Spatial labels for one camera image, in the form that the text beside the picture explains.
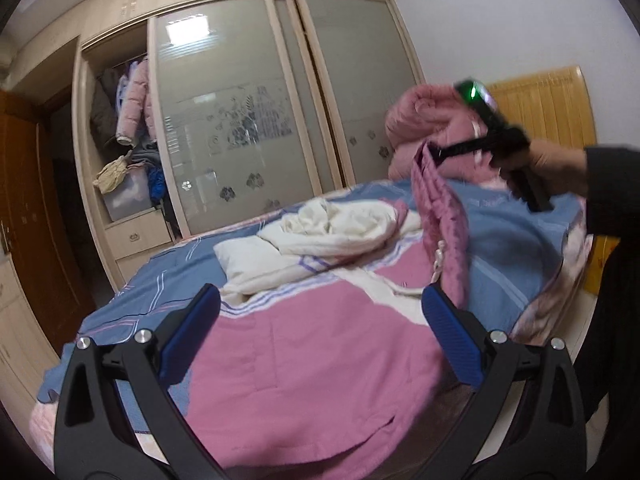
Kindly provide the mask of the right hand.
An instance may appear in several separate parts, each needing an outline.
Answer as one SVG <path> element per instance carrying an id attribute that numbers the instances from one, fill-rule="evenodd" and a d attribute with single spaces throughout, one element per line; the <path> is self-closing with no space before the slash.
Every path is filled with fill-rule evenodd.
<path id="1" fill-rule="evenodd" d="M 528 168 L 541 178 L 550 195 L 572 193 L 583 198 L 588 194 L 587 153 L 580 148 L 566 148 L 544 140 L 533 140 L 529 148 L 507 158 L 493 157 L 490 166 L 499 171 L 512 194 L 522 198 L 514 172 Z"/>

